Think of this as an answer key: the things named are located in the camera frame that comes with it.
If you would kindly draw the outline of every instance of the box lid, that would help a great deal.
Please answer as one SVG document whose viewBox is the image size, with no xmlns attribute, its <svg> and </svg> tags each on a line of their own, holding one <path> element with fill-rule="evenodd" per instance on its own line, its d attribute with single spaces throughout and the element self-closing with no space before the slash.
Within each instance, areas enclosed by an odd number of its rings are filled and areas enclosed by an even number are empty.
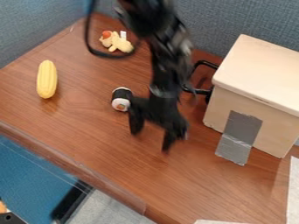
<svg viewBox="0 0 299 224">
<path fill-rule="evenodd" d="M 299 116 L 299 52 L 242 34 L 212 82 Z"/>
</svg>

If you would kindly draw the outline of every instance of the orange toy food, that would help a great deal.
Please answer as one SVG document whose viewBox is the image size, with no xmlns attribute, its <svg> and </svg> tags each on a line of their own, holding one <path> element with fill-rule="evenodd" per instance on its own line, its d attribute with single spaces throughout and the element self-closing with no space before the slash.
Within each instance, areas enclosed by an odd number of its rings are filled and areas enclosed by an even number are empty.
<svg viewBox="0 0 299 224">
<path fill-rule="evenodd" d="M 112 45 L 112 32 L 104 31 L 99 41 L 103 44 L 103 46 L 110 47 Z"/>
<path fill-rule="evenodd" d="M 120 38 L 117 31 L 104 31 L 100 38 L 100 42 L 108 47 L 109 51 L 112 53 L 115 50 L 120 50 L 124 53 L 130 53 L 133 50 L 133 46 L 125 38 Z"/>
</svg>

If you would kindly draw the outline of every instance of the white paper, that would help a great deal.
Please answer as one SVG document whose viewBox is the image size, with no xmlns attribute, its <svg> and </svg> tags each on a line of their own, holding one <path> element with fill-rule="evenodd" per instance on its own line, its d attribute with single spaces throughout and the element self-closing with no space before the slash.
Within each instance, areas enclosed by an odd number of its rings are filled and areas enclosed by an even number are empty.
<svg viewBox="0 0 299 224">
<path fill-rule="evenodd" d="M 287 223 L 299 223 L 299 159 L 291 158 Z"/>
</svg>

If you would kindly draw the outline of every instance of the yellow corn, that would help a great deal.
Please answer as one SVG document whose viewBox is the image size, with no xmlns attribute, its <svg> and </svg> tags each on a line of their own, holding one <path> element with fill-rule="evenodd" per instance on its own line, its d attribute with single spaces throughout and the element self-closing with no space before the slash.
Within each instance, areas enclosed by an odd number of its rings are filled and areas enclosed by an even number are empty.
<svg viewBox="0 0 299 224">
<path fill-rule="evenodd" d="M 50 98 L 55 94 L 57 87 L 56 66 L 50 60 L 44 60 L 39 65 L 37 78 L 38 95 L 44 99 Z"/>
</svg>

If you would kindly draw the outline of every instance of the gray carpet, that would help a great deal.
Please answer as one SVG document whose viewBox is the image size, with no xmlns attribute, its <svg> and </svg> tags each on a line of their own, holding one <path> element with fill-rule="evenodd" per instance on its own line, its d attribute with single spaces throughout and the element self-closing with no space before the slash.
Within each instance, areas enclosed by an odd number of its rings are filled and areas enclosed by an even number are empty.
<svg viewBox="0 0 299 224">
<path fill-rule="evenodd" d="M 100 191 L 93 191 L 81 203 L 67 224 L 155 224 Z"/>
</svg>

